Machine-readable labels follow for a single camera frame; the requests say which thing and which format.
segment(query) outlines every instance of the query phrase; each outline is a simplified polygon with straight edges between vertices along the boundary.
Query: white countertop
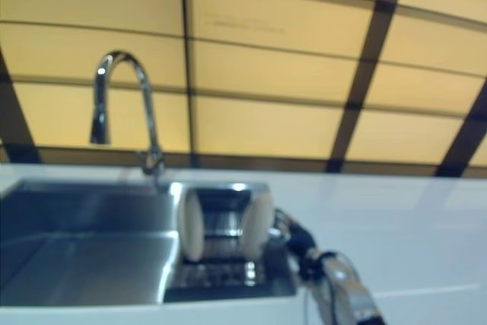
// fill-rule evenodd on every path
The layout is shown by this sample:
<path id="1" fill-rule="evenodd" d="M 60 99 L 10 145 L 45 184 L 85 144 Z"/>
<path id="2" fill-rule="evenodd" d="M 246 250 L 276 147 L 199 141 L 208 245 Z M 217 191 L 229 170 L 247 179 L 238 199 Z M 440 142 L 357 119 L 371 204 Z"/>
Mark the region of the white countertop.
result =
<path id="1" fill-rule="evenodd" d="M 137 168 L 0 164 L 0 195 L 21 178 L 143 180 Z M 261 181 L 323 248 L 347 253 L 390 325 L 483 323 L 487 180 L 169 170 L 168 179 Z M 137 307 L 0 307 L 2 324 L 232 325 L 303 322 L 294 298 Z M 309 303 L 309 324 L 319 324 Z"/>

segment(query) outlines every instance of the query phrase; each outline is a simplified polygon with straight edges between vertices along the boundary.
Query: sink basin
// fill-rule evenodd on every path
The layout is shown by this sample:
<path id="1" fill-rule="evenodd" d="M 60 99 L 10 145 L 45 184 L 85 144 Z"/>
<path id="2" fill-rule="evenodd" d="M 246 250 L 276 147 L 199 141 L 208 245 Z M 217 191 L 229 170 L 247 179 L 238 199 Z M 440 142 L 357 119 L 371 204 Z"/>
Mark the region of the sink basin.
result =
<path id="1" fill-rule="evenodd" d="M 199 192 L 206 210 L 201 263 L 189 263 L 181 253 L 176 185 Z M 248 263 L 234 251 L 237 226 L 225 229 L 227 223 L 235 225 L 232 212 L 244 207 L 250 192 L 267 189 L 259 183 L 22 181 L 0 196 L 0 305 L 161 304 L 293 295 L 281 244 L 271 243 L 261 262 Z M 229 244 L 232 251 L 221 250 Z M 262 268 L 262 281 L 223 287 L 219 279 L 212 282 L 218 288 L 188 288 L 187 283 L 195 282 L 193 268 L 207 268 L 215 278 L 214 271 L 228 268 L 229 260 L 236 274 L 249 265 Z"/>
<path id="2" fill-rule="evenodd" d="M 20 183 L 0 207 L 0 304 L 161 303 L 178 251 L 167 189 Z"/>

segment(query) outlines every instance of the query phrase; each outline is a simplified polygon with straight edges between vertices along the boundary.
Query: robotic arm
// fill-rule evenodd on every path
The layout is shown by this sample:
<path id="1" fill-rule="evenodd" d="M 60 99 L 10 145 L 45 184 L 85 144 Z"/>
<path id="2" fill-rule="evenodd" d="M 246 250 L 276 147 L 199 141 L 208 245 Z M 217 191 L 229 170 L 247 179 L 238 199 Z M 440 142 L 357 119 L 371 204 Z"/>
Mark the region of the robotic arm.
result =
<path id="1" fill-rule="evenodd" d="M 325 325 L 385 325 L 371 293 L 341 253 L 320 250 L 309 231 L 281 209 L 274 229 L 299 264 L 299 276 L 318 305 Z"/>

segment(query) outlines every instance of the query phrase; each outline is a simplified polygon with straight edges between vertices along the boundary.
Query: round disc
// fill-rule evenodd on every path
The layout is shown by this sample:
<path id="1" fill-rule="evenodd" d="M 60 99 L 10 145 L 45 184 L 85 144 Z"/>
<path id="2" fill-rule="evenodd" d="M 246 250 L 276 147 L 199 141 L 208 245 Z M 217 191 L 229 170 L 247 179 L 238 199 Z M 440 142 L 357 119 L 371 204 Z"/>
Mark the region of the round disc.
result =
<path id="1" fill-rule="evenodd" d="M 198 195 L 188 190 L 181 199 L 177 213 L 177 230 L 180 234 L 181 249 L 187 259 L 197 262 L 203 255 L 205 230 L 203 211 Z"/>
<path id="2" fill-rule="evenodd" d="M 245 208 L 242 218 L 239 246 L 246 259 L 257 260 L 262 256 L 273 219 L 274 207 L 270 193 L 256 193 Z"/>

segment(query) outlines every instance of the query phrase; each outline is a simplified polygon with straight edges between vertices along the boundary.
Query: faucet spout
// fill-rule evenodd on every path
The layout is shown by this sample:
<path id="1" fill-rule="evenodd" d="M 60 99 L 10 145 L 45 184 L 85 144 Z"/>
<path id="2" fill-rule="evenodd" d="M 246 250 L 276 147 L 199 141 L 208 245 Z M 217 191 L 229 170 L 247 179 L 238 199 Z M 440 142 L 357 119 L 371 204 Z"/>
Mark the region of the faucet spout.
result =
<path id="1" fill-rule="evenodd" d="M 107 89 L 113 69 L 121 62 L 129 63 L 135 71 L 142 92 L 149 134 L 149 148 L 144 158 L 142 170 L 147 175 L 159 175 L 163 168 L 163 154 L 159 147 L 154 108 L 152 106 L 151 85 L 144 68 L 131 54 L 125 51 L 107 53 L 98 63 L 94 75 L 94 111 L 91 124 L 90 142 L 109 144 L 110 132 L 107 114 Z"/>

